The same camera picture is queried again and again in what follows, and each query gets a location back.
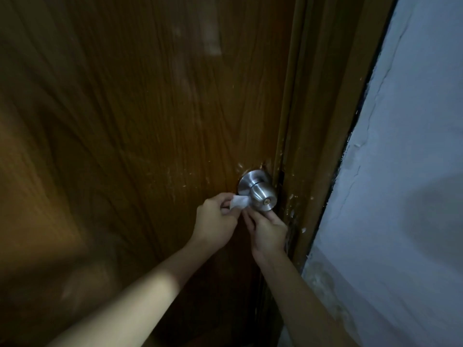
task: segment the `finger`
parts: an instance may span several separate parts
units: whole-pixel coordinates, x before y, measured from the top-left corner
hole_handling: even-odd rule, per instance
[[[241,214],[242,209],[239,207],[233,207],[227,215],[234,216],[236,219],[239,218],[239,215]]]
[[[232,192],[222,192],[211,198],[211,200],[215,201],[219,206],[221,206],[223,202],[231,201],[233,196],[235,196],[235,194]]]
[[[275,214],[273,210],[264,212],[263,215],[275,225],[285,225],[285,223]]]
[[[254,223],[253,223],[251,217],[249,216],[247,209],[243,210],[243,219],[245,220],[245,224],[246,224],[246,227],[249,230],[249,233],[251,235],[253,235],[254,234]]]
[[[251,207],[248,207],[246,208],[248,210],[248,214],[249,216],[254,219],[254,221],[256,222],[256,224],[260,223],[260,222],[263,222],[263,221],[267,221],[267,219],[262,215],[260,214],[259,212],[253,210]]]

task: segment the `wall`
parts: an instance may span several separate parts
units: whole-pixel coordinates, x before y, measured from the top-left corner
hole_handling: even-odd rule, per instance
[[[306,262],[364,346],[463,341],[462,34],[463,0],[398,1]]]

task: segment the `door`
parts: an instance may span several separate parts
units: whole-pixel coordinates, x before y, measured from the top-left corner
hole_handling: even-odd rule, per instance
[[[2,341],[42,345],[181,248],[196,207],[272,171],[294,0],[0,0]],[[153,332],[253,338],[240,223]]]

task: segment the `stainless steel doorknob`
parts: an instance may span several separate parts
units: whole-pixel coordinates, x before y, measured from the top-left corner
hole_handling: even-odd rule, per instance
[[[251,205],[256,210],[271,210],[276,205],[276,191],[272,186],[272,179],[262,169],[252,170],[240,179],[238,194],[250,196]]]

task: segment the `person's right hand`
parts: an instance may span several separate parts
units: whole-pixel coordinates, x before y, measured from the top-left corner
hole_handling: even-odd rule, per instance
[[[243,210],[243,218],[251,234],[252,256],[258,265],[275,254],[284,254],[287,226],[272,211],[265,216],[250,207]]]

